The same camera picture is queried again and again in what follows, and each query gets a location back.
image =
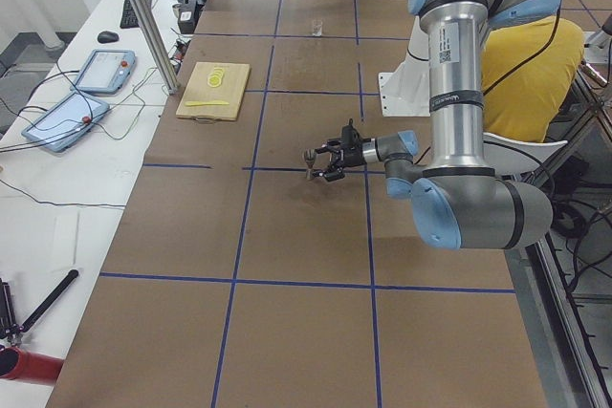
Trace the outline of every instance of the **keyboard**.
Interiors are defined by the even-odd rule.
[[[153,4],[153,0],[147,0],[149,6]],[[138,18],[130,0],[123,1],[123,13],[121,14],[121,22],[119,27],[122,29],[130,29],[138,27]]]

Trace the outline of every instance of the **wooden cutting board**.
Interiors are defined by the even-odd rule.
[[[223,72],[221,84],[217,87],[210,86],[208,77],[213,72],[218,74],[219,69]],[[251,66],[249,64],[196,63],[176,111],[176,116],[178,118],[235,121],[238,118],[250,70]]]

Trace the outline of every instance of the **white chair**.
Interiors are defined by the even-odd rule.
[[[499,145],[491,145],[487,142],[495,142],[516,148],[542,162],[548,160],[548,158],[558,149],[567,144],[567,140],[543,143],[522,142],[520,140],[503,138],[492,133],[484,133],[483,139],[485,141],[485,160],[488,164],[495,168],[495,174],[498,176],[512,176],[535,171],[539,168],[539,164],[531,158],[509,148],[504,148]]]

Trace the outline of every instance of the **white desk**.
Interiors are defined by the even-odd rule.
[[[177,35],[171,5],[174,0],[159,0],[153,13],[168,50]],[[140,82],[148,69],[155,66],[138,28],[119,28],[123,0],[102,0],[59,59],[63,71],[77,70],[95,48],[128,49],[137,56],[131,78],[113,97],[117,104]],[[101,45],[96,38],[104,30],[118,32],[120,41]],[[70,91],[68,81],[59,77],[44,84],[30,104],[51,107]],[[164,108],[166,93],[158,72],[148,79],[138,95],[146,106],[134,128],[123,140],[112,140],[98,127],[65,153],[56,155],[42,148],[2,153],[0,165],[4,171],[0,179],[33,194],[39,200],[56,203],[126,204],[142,165],[142,157],[157,127]],[[121,136],[128,129],[142,107],[135,97],[127,99],[113,110],[101,124],[113,135]],[[24,112],[28,119],[40,113]],[[27,126],[17,119],[0,148],[23,144],[21,131]],[[70,268],[77,268],[79,277],[62,294],[36,325],[24,335],[23,348],[27,351],[65,357],[77,331],[99,269],[106,256],[121,217],[121,210],[100,207],[55,207],[37,204],[0,183],[0,277],[9,282],[15,314],[19,323],[28,317],[51,292]],[[75,228],[62,226],[62,216],[78,214],[75,263],[70,257],[51,257],[54,239],[74,238]],[[121,318],[109,318],[112,321]],[[3,406],[36,408],[45,406],[51,387],[0,380]]]

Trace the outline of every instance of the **yellow cushion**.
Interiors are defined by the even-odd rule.
[[[555,17],[491,32],[482,53],[483,92],[548,42]],[[542,142],[582,60],[584,37],[560,19],[553,43],[485,96],[484,130],[513,140]]]

